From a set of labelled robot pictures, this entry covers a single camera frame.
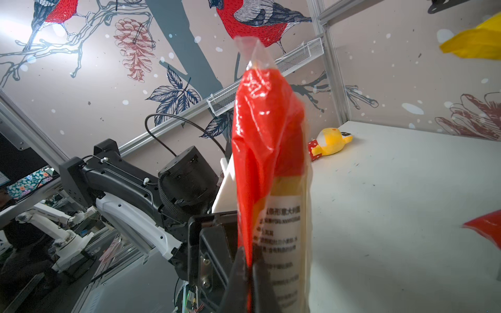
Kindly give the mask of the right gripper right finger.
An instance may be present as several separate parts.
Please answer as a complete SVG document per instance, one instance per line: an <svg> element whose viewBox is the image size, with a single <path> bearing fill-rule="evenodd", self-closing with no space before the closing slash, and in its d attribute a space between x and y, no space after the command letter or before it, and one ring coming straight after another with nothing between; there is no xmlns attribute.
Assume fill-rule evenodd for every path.
<svg viewBox="0 0 501 313"><path fill-rule="evenodd" d="M253 245L253 264L250 269L250 312L282 312L271 283L262 247Z"/></svg>

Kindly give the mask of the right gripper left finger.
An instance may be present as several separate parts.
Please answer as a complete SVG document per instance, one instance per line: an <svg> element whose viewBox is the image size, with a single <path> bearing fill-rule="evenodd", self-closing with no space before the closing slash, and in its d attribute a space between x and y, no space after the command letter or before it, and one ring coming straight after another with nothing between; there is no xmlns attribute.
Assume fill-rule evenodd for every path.
<svg viewBox="0 0 501 313"><path fill-rule="evenodd" d="M237 250L230 278L223 299L219 305L222 313L246 313L248 311L249 271L245 258L245 249Z"/></svg>

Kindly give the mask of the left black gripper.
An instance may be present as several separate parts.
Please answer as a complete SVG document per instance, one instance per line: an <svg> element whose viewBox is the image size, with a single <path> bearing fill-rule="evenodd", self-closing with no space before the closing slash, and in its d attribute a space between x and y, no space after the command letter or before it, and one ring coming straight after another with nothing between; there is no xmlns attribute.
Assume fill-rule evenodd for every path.
<svg viewBox="0 0 501 313"><path fill-rule="evenodd" d="M237 213L193 216L188 224L188 282L205 312L217 312L237 250Z"/></svg>

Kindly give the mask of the yellow plush toy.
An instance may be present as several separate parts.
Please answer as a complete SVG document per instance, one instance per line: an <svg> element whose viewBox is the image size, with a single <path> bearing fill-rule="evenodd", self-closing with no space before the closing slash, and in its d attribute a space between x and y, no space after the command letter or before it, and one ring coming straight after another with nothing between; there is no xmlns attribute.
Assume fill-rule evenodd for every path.
<svg viewBox="0 0 501 313"><path fill-rule="evenodd" d="M315 140L308 143L309 155L312 161L333 155L343 150L344 146L353 140L353 135L341 132L336 128L323 129Z"/></svg>

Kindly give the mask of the red pasta bag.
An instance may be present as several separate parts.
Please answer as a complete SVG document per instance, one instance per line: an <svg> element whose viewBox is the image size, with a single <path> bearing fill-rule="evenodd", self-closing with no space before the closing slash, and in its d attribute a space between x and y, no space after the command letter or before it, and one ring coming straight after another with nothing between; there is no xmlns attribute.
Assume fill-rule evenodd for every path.
<svg viewBox="0 0 501 313"><path fill-rule="evenodd" d="M501 248L501 216L500 210L479 216L463 224L463 228L470 229L488 239L498 249Z"/></svg>
<svg viewBox="0 0 501 313"><path fill-rule="evenodd" d="M239 246L248 267L264 261L278 312L308 312L311 165L305 106L259 39L237 37L236 44L248 61L232 125Z"/></svg>

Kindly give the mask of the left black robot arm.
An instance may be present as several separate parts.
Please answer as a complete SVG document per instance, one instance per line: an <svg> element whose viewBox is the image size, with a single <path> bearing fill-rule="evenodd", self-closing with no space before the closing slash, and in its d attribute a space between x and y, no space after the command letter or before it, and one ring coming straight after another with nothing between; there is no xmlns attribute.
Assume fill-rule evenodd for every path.
<svg viewBox="0 0 501 313"><path fill-rule="evenodd" d="M128 163L117 143L105 140L93 154L59 167L69 196L93 206L138 247L156 249L201 303L219 312L237 250L237 213L215 213L218 177L189 147L157 176Z"/></svg>

